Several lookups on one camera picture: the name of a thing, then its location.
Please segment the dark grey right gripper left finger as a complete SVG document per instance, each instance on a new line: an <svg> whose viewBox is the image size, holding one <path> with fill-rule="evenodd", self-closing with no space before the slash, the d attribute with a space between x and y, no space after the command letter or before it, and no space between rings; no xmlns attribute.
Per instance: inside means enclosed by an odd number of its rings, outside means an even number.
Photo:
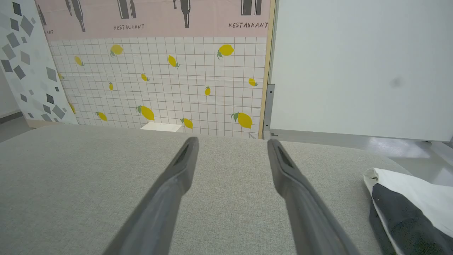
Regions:
<svg viewBox="0 0 453 255"><path fill-rule="evenodd" d="M104 250L105 255L167 255L182 197L191 188L199 139L188 138Z"/></svg>

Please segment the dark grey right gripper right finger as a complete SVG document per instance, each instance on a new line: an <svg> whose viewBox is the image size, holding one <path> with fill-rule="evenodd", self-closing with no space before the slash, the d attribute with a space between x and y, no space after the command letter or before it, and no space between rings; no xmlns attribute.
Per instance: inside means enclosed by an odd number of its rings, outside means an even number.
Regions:
<svg viewBox="0 0 453 255"><path fill-rule="evenodd" d="M358 255L359 251L282 143L267 141L273 183L285 200L298 255Z"/></svg>

